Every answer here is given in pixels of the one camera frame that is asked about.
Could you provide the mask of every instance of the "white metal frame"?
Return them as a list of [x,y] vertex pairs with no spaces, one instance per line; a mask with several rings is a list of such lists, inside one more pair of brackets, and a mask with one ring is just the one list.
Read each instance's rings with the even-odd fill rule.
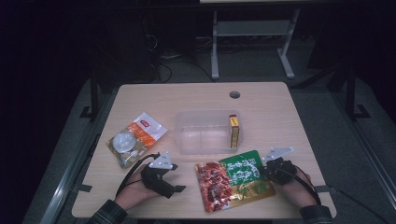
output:
[[290,41],[294,33],[300,9],[294,9],[291,20],[285,21],[218,21],[218,12],[213,13],[213,37],[212,37],[212,78],[219,79],[218,62],[218,36],[236,35],[284,35],[285,43],[281,49],[277,50],[280,61],[287,78],[294,78],[287,52]]

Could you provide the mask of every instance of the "snack bag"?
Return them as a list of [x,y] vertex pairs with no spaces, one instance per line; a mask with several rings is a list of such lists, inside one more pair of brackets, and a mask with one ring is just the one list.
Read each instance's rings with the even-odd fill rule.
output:
[[168,130],[143,112],[134,122],[107,141],[121,168],[128,168]]
[[197,163],[195,171],[205,211],[212,213],[275,195],[259,166],[262,159],[256,150],[221,161]]

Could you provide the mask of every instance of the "hand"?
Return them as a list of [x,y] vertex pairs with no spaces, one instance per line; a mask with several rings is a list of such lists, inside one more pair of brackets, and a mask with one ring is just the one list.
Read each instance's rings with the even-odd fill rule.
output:
[[141,165],[131,175],[131,177],[129,177],[127,183],[134,183],[127,185],[114,200],[114,202],[117,203],[125,211],[137,206],[146,199],[160,196],[160,194],[158,194],[157,192],[151,189],[147,189],[141,181],[142,176],[140,172],[145,166],[146,164]]
[[[303,171],[296,167],[297,176],[299,176],[305,183],[311,186],[311,177],[303,173]],[[286,196],[286,198],[298,208],[307,207],[309,205],[317,205],[314,197],[296,180],[292,179],[288,184],[279,186],[280,191]]]

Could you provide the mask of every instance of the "hole in table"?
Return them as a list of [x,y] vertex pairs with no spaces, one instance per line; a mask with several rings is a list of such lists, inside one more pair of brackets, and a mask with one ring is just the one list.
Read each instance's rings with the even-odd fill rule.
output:
[[238,99],[241,96],[241,93],[239,91],[230,91],[230,97],[233,99]]

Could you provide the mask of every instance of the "sleeve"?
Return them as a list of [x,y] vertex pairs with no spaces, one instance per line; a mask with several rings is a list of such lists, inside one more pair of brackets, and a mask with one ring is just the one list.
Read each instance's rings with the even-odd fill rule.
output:
[[330,209],[322,205],[311,205],[300,209],[305,224],[332,224]]
[[111,200],[107,202],[88,220],[87,224],[119,224],[127,213]]

